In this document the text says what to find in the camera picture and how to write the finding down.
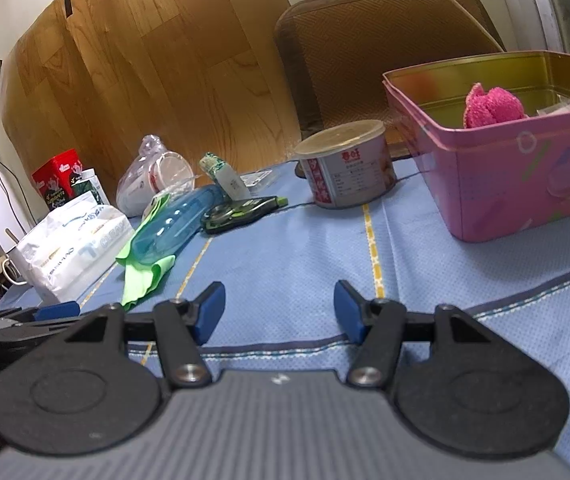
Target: mug handle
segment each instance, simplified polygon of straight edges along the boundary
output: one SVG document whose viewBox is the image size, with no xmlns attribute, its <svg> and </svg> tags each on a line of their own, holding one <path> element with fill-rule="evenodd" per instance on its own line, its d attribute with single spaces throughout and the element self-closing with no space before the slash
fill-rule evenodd
<svg viewBox="0 0 570 480">
<path fill-rule="evenodd" d="M 27 282 L 15 282 L 7 273 L 7 269 L 5 268 L 5 264 L 10 262 L 11 260 L 9 258 L 6 258 L 2 261 L 1 264 L 1 269 L 2 269 L 2 273 L 4 274 L 4 276 L 7 278 L 7 280 L 9 280 L 9 282 L 13 283 L 14 285 L 27 285 Z"/>
</svg>

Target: blue tablecloth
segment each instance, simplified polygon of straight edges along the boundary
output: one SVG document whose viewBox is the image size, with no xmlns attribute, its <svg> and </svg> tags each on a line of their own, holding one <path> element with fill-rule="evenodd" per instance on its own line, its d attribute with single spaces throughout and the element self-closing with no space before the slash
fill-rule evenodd
<svg viewBox="0 0 570 480">
<path fill-rule="evenodd" d="M 324 210 L 311 203 L 293 163 L 262 193 L 289 207 L 216 237 L 198 234 L 171 272 L 136 311 L 159 300 L 194 298 L 210 282 L 225 284 L 225 313 L 203 353 L 222 368 L 347 371 L 355 348 L 334 317 L 334 283 L 347 279 L 363 296 L 377 292 L 410 310 L 438 303 L 470 309 L 477 319 L 551 369 L 570 392 L 570 218 L 482 244 L 447 231 L 411 160 L 395 162 L 402 179 L 368 207 Z M 375 281 L 371 240 L 380 277 Z M 79 299 L 82 310 L 119 301 L 124 271 L 113 266 Z M 33 290 L 12 289 L 0 304 L 38 304 Z M 411 350 L 415 358 L 421 353 Z M 133 359 L 160 374 L 152 345 Z M 570 419 L 556 451 L 570 463 Z"/>
</svg>

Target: white tissue package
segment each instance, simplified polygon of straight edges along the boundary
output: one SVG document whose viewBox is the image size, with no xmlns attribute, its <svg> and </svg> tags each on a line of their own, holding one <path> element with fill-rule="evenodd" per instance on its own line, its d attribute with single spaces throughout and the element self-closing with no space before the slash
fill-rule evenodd
<svg viewBox="0 0 570 480">
<path fill-rule="evenodd" d="M 87 192 L 50 212 L 17 249 L 44 304 L 78 301 L 133 234 L 123 213 Z"/>
</svg>

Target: plastic lid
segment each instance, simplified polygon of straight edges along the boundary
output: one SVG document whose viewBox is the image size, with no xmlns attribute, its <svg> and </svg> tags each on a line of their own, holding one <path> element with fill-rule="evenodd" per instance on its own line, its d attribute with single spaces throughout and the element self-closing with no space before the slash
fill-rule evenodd
<svg viewBox="0 0 570 480">
<path fill-rule="evenodd" d="M 181 180 L 194 177 L 188 162 L 178 153 L 166 152 L 156 160 L 153 168 L 158 189 L 165 189 Z"/>
<path fill-rule="evenodd" d="M 354 121 L 329 128 L 306 138 L 294 148 L 300 158 L 332 155 L 385 133 L 379 120 Z"/>
</svg>

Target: wood panel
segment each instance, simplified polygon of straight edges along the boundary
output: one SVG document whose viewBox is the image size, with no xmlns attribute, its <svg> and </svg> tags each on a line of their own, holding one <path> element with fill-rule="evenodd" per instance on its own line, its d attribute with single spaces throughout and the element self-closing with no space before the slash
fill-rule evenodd
<svg viewBox="0 0 570 480">
<path fill-rule="evenodd" d="M 146 134 L 194 168 L 285 160 L 300 139 L 273 42 L 287 0 L 55 0 L 3 63 L 2 122 L 28 174 L 75 148 L 114 196 Z"/>
</svg>

